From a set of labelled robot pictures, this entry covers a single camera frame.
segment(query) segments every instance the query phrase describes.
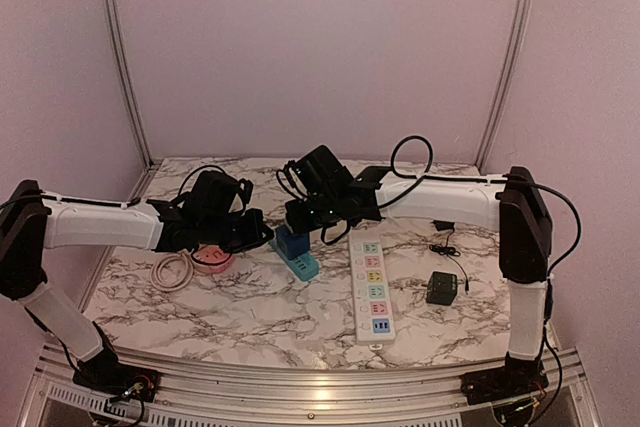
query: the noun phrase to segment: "white power strip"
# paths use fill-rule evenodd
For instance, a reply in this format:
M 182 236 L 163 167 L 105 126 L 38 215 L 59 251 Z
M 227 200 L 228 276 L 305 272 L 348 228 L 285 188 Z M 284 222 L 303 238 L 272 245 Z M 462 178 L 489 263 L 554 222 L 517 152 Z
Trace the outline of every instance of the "white power strip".
M 393 342 L 396 330 L 380 237 L 368 230 L 352 231 L 349 255 L 358 343 Z

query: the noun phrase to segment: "marble surface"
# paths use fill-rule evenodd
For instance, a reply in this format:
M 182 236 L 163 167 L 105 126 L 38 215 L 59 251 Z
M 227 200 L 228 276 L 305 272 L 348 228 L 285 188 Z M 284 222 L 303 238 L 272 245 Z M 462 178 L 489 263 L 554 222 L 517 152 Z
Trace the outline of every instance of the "marble surface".
M 255 184 L 251 206 L 264 210 L 272 227 L 284 218 L 289 197 L 275 181 L 282 159 L 167 159 L 145 197 L 171 199 L 193 169 L 209 163 Z M 357 173 L 366 165 L 345 164 Z M 473 167 L 438 165 L 434 173 L 477 174 Z M 174 293 L 149 283 L 162 254 L 117 248 L 85 314 L 116 346 L 176 357 L 226 363 L 317 369 L 378 369 L 448 364 L 501 357 L 509 337 L 509 294 L 498 269 L 495 233 L 458 225 L 450 239 L 470 278 L 450 307 L 425 302 L 434 270 L 455 273 L 450 259 L 429 251 L 444 242 L 428 220 L 363 223 L 382 239 L 397 338 L 373 351 L 355 341 L 348 241 L 333 246 L 312 236 L 320 274 L 299 281 L 268 246 L 237 256 L 215 276 L 194 275 Z

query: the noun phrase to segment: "pink wall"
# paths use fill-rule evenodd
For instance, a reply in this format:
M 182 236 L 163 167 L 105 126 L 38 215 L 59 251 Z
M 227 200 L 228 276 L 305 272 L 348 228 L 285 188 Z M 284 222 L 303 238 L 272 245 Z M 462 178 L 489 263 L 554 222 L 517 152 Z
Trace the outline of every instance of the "pink wall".
M 515 0 L 118 0 L 155 156 L 473 162 Z
M 17 183 L 122 199 L 142 172 L 118 87 L 101 0 L 0 0 L 0 199 Z M 47 253 L 73 298 L 99 250 Z M 15 425 L 43 336 L 0 298 L 0 425 Z
M 553 322 L 578 346 L 607 426 L 640 425 L 639 103 L 639 0 L 533 0 L 487 170 L 526 165 L 580 210 L 584 240 L 558 268 Z M 558 253 L 574 230 L 553 212 Z

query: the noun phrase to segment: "aluminum frame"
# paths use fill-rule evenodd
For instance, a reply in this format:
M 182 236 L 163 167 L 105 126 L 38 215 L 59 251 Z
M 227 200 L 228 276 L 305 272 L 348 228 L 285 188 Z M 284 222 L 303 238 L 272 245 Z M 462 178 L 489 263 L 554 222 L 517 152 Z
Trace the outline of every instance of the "aluminum frame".
M 104 0 L 104 7 L 107 17 L 107 25 L 109 28 L 109 38 L 111 39 L 111 47 L 116 61 L 118 70 L 118 78 L 120 87 L 125 101 L 127 116 L 131 124 L 134 141 L 140 160 L 145 169 L 149 170 L 154 164 L 151 156 L 147 136 L 144 132 L 138 101 L 136 100 L 131 74 L 127 64 L 127 56 L 125 54 L 124 41 L 122 39 L 122 28 L 120 26 L 120 17 L 118 15 L 118 4 L 116 0 Z
M 500 79 L 491 103 L 489 119 L 487 120 L 487 125 L 485 126 L 484 134 L 478 147 L 478 153 L 476 154 L 475 166 L 478 167 L 481 174 L 485 173 L 487 160 L 489 159 L 489 154 L 491 153 L 496 134 L 498 133 L 500 119 L 504 113 L 509 95 L 511 79 L 515 71 L 518 55 L 522 50 L 530 11 L 531 0 L 517 0 L 509 43 L 507 44 L 507 52 L 502 64 L 502 71 L 500 72 Z
M 460 392 L 459 376 L 504 362 L 495 359 L 413 369 L 324 371 L 200 362 L 131 349 L 118 351 L 122 362 L 151 367 L 162 374 L 156 400 L 146 406 L 149 417 L 145 424 L 149 425 L 162 425 L 161 421 L 152 421 L 152 415 L 198 417 L 234 427 L 421 425 L 441 416 L 489 407 L 490 404 L 467 404 Z M 585 387 L 586 376 L 577 351 L 567 349 L 559 355 L 564 371 L 563 385 L 575 387 L 576 392 L 585 395 L 588 386 Z M 549 352 L 545 352 L 543 361 L 551 383 L 549 390 L 553 390 L 558 379 L 556 363 Z M 38 425 L 52 385 L 96 401 L 108 397 L 72 384 L 72 375 L 61 347 L 45 345 L 18 425 Z M 527 397 L 520 396 L 509 402 Z M 135 403 L 122 407 L 129 420 L 139 413 Z M 582 410 L 581 425 L 599 427 L 590 415 L 588 409 Z

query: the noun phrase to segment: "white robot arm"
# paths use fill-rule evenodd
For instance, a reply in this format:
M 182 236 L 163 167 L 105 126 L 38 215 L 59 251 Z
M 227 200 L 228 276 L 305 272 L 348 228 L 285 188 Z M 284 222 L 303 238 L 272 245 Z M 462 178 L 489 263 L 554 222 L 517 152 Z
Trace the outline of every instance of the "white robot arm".
M 170 202 L 114 203 L 43 192 L 37 182 L 25 180 L 0 206 L 0 294 L 20 303 L 75 355 L 79 369 L 74 382 L 119 395 L 144 378 L 143 400 L 153 400 L 157 372 L 118 362 L 100 328 L 48 281 L 42 251 L 118 245 L 178 252 L 215 244 L 228 253 L 243 252 L 273 237 L 262 211 L 246 208 L 252 187 L 222 171 L 206 171 L 190 192 Z M 232 211 L 238 201 L 241 210 Z
M 320 146 L 287 163 L 280 174 L 291 189 L 279 179 L 281 185 L 296 197 L 286 204 L 293 234 L 322 229 L 324 240 L 328 228 L 344 221 L 347 227 L 340 239 L 361 220 L 400 217 L 461 222 L 499 232 L 499 265 L 511 297 L 509 351 L 505 367 L 465 374 L 463 391 L 470 404 L 477 404 L 548 385 L 540 358 L 552 304 L 547 275 L 552 222 L 529 171 L 514 167 L 506 176 L 402 178 L 381 166 L 367 167 L 354 177 Z

